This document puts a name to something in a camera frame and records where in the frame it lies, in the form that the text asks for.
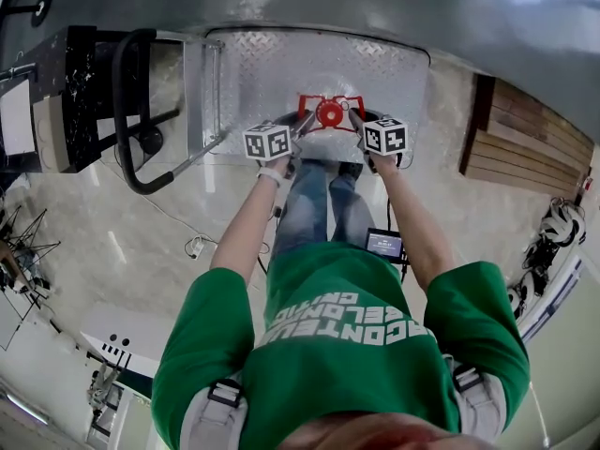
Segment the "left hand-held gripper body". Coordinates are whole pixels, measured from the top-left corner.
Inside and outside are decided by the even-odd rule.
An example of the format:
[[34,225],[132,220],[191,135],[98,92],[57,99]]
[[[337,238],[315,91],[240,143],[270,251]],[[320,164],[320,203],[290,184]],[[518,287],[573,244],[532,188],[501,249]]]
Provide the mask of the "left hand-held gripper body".
[[295,173],[294,159],[301,153],[299,140],[301,124],[264,121],[242,132],[243,144],[248,159],[260,168],[280,158],[288,158],[284,178],[291,180]]

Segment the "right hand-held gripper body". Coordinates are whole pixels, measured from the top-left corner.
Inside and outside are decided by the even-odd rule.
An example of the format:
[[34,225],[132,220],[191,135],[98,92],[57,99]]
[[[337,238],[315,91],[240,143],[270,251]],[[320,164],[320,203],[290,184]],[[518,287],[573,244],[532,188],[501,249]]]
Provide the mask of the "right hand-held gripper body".
[[395,117],[379,117],[360,124],[362,146],[367,165],[377,173],[374,156],[392,157],[397,168],[410,151],[409,127]]

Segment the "clear jug with red cap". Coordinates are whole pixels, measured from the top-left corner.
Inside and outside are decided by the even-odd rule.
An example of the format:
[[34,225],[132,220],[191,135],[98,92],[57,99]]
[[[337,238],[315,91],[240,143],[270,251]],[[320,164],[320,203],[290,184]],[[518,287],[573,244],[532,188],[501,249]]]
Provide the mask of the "clear jug with red cap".
[[296,94],[296,117],[313,115],[308,133],[325,130],[356,133],[351,116],[367,116],[364,99],[355,85],[332,71],[302,75]]

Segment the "metal platform trolley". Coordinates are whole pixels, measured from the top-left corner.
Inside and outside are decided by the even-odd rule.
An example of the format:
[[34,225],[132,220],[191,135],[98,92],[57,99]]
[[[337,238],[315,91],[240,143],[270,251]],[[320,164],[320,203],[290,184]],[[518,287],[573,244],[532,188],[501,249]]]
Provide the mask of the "metal platform trolley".
[[[209,153],[246,157],[242,132],[295,112],[304,74],[332,71],[350,80],[366,108],[409,127],[408,166],[424,107],[429,55],[415,48],[351,34],[292,28],[223,28],[205,37],[157,31],[157,43],[183,53],[189,167]],[[325,130],[302,135],[299,158],[360,163],[366,155],[356,133]],[[171,170],[150,182],[128,174],[128,186],[150,195],[178,175]]]

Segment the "person's left forearm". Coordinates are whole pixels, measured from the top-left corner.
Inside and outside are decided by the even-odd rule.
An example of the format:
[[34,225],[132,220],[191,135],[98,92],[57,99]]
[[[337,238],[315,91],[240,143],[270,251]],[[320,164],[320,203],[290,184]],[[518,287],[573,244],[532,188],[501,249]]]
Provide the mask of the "person's left forearm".
[[262,175],[217,244],[210,268],[224,268],[249,283],[262,248],[278,184]]

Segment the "person's right forearm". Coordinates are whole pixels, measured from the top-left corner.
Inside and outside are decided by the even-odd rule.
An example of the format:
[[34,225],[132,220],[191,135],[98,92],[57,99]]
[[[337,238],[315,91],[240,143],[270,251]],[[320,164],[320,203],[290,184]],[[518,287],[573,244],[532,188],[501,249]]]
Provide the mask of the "person's right forearm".
[[412,191],[393,157],[371,156],[381,176],[416,281],[424,293],[431,282],[452,269],[452,249],[441,226]]

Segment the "black equipment cart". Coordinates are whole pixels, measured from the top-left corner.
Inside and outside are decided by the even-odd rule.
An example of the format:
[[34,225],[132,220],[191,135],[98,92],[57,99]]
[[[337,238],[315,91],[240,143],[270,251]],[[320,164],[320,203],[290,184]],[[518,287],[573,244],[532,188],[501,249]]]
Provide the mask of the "black equipment cart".
[[[0,97],[28,80],[33,130],[33,105],[46,96],[62,97],[69,167],[60,173],[78,173],[113,148],[133,174],[151,158],[138,134],[180,113],[150,113],[150,49],[158,41],[153,29],[127,33],[68,26],[24,55],[25,62],[37,63],[37,75],[0,82]],[[33,153],[9,157],[0,130],[0,174],[43,173],[35,130],[34,143]]]

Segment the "white wristband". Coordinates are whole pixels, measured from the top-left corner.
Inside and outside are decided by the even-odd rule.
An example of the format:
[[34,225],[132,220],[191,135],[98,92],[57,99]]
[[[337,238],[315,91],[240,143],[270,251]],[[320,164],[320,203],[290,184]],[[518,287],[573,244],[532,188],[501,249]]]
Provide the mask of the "white wristband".
[[276,170],[269,167],[261,167],[257,173],[257,178],[269,178],[273,180],[279,188],[283,183],[283,176]]

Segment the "brown wooden slat platform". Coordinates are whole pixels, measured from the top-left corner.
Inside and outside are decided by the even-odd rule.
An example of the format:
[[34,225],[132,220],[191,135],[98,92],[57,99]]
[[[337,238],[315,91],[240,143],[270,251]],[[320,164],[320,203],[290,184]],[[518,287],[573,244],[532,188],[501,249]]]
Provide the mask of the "brown wooden slat platform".
[[574,200],[590,174],[594,144],[539,100],[501,79],[474,76],[463,176]]

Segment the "white round headset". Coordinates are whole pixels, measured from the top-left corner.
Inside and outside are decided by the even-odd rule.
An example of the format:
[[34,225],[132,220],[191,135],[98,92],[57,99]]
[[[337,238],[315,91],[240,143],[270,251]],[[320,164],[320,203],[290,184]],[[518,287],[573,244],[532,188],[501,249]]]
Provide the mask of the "white round headset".
[[539,233],[560,248],[582,244],[587,235],[584,210],[564,199],[552,201]]
[[548,272],[544,269],[534,268],[528,270],[520,281],[520,296],[524,300],[531,300],[535,296],[542,297],[548,285]]
[[528,289],[520,284],[507,289],[508,299],[513,315],[518,320],[528,306]]

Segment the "beige box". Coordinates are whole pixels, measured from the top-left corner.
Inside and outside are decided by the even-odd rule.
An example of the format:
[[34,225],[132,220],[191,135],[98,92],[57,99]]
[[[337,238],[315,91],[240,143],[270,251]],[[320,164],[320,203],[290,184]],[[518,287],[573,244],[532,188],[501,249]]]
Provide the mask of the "beige box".
[[33,105],[37,154],[44,173],[61,173],[69,167],[62,97],[46,96]]

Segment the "person's green printed shirt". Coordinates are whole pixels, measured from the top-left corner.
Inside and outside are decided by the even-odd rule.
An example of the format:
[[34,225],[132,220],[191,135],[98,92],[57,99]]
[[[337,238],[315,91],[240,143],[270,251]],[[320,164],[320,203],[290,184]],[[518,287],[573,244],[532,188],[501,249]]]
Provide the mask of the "person's green printed shirt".
[[530,364],[499,267],[436,277],[415,320],[398,270],[343,243],[291,251],[269,268],[265,332],[247,285],[214,268],[191,285],[153,381],[152,413],[172,449],[191,445],[199,399],[236,379],[247,415],[239,450],[275,450],[334,413],[407,413],[494,441],[524,398]]

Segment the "white panel with black marks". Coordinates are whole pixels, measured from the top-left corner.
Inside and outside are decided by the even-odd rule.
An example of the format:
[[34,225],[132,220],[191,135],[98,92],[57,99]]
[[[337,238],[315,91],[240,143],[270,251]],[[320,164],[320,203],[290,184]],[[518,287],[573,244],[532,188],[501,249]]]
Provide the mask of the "white panel with black marks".
[[82,336],[104,360],[114,367],[130,370],[150,378],[154,377],[158,361],[134,353],[128,337],[119,337],[115,333],[110,333],[107,337],[94,337],[85,333],[82,333]]

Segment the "black tripod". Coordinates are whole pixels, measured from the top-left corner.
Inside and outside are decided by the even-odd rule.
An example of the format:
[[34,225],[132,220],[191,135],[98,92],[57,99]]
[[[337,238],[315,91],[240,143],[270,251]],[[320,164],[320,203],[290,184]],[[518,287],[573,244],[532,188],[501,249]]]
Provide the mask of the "black tripod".
[[39,262],[61,245],[60,240],[50,241],[43,235],[48,223],[47,214],[48,209],[44,208],[33,217],[22,204],[3,209],[0,212],[3,218],[0,222],[0,241],[7,244],[15,256],[29,253],[34,263]]

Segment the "black display recorder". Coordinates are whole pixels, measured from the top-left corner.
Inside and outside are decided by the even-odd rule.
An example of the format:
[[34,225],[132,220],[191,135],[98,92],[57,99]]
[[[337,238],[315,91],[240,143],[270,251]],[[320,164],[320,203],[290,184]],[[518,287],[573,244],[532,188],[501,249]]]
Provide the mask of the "black display recorder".
[[365,248],[366,251],[393,264],[408,262],[404,244],[398,232],[368,228]]

